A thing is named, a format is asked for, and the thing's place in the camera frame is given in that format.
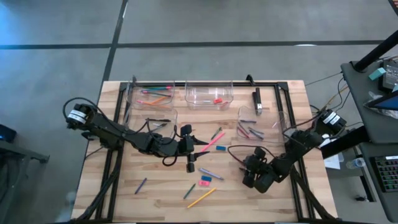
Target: wooden table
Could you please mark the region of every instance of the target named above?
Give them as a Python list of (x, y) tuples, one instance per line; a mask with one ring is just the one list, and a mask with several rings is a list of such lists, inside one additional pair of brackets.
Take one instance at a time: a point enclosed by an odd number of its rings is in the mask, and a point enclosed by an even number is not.
[[(112, 118), (120, 82), (104, 82), (98, 106)], [(288, 81), (290, 97), (296, 122), (312, 117), (308, 104), (307, 93), (303, 81)], [(185, 102), (184, 88), (176, 87), (174, 106), (178, 111), (178, 130), (185, 124), (192, 124), (193, 132), (198, 139), (209, 141), (218, 127), (222, 127), (226, 135), (217, 144), (228, 146), (241, 144), (236, 136), (238, 109), (241, 106), (252, 107), (251, 92), (253, 87), (234, 87), (234, 100), (226, 111), (190, 110)], [(274, 89), (261, 87), (263, 111), (277, 112)], [(258, 142), (245, 142), (252, 145)], [(284, 152), (281, 144), (261, 142), (275, 155)], [(99, 142), (89, 143), (87, 153), (99, 148)], [(195, 146), (198, 152), (203, 146)], [(114, 222), (292, 222), (297, 221), (294, 208), (290, 179), (282, 183), (274, 183), (265, 193), (249, 189), (242, 184), (243, 173), (239, 164), (227, 152), (216, 151), (215, 146), (209, 148), (211, 153), (198, 158), (195, 168), (203, 167), (224, 177), (224, 181), (213, 179), (211, 187), (194, 188), (186, 200), (183, 196), (192, 184), (197, 183), (202, 175), (195, 171), (188, 174), (185, 170), (186, 158), (180, 157), (171, 167), (165, 167), (161, 158), (140, 154), (130, 144), (125, 144), (122, 168), (119, 179), (118, 196), (114, 211)], [(253, 148), (237, 148), (234, 153), (241, 159), (253, 153)], [(82, 214), (98, 193), (101, 184), (106, 150), (90, 156), (84, 163), (78, 187), (76, 203), (72, 218)], [(331, 194), (326, 169), (321, 152), (310, 151), (304, 157), (305, 167), (310, 182), (310, 189), (320, 203), (333, 216), (337, 216), (335, 203)], [(147, 177), (141, 191), (134, 195), (137, 186)], [(193, 201), (217, 187), (206, 199), (192, 208), (187, 209)], [(303, 209), (305, 200), (300, 192)], [(105, 198), (104, 214), (108, 211)]]

